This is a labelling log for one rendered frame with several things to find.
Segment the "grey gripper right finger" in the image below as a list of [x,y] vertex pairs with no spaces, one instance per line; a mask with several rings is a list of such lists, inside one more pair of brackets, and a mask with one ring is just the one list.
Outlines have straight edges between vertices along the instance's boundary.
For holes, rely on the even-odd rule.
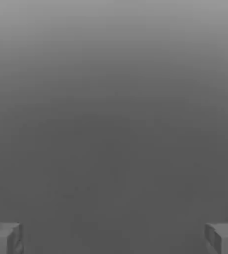
[[228,223],[207,223],[204,237],[208,254],[228,254]]

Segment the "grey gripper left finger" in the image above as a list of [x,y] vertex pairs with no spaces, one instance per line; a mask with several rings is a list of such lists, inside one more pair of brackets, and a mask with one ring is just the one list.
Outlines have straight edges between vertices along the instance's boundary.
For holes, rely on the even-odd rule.
[[0,254],[24,254],[22,224],[0,223]]

